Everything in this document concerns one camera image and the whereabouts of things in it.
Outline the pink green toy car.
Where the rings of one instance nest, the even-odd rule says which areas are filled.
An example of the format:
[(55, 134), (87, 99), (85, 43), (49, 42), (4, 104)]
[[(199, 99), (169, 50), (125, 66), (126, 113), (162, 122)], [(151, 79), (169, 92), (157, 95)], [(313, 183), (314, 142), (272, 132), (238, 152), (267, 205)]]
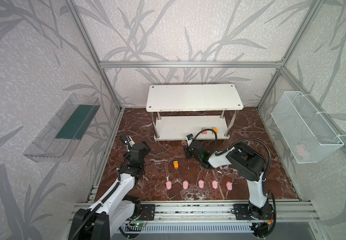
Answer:
[(182, 141), (182, 142), (181, 142), (181, 145), (182, 145), (183, 147), (188, 147), (188, 143), (187, 143), (186, 141)]

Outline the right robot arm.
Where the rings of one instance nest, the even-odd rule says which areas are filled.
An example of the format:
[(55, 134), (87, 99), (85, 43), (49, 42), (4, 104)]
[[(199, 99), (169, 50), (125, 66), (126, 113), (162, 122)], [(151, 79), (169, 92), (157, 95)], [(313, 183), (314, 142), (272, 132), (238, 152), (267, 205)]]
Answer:
[[(265, 147), (268, 159), (251, 148), (247, 142), (253, 141)], [(185, 154), (188, 159), (195, 159), (205, 169), (216, 169), (232, 165), (247, 180), (249, 204), (252, 211), (262, 214), (268, 205), (264, 181), (271, 165), (271, 153), (264, 142), (258, 139), (242, 139), (221, 152), (208, 152), (197, 140), (187, 140)]]

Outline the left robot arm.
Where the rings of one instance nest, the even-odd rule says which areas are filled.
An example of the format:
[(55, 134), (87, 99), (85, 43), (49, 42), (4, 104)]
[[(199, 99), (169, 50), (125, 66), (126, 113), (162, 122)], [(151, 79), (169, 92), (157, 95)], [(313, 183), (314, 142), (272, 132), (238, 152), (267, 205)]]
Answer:
[(109, 240), (128, 219), (139, 216), (140, 200), (129, 196), (145, 169), (151, 149), (146, 142), (125, 143), (128, 164), (117, 171), (111, 187), (87, 209), (79, 209), (72, 220), (69, 240)]

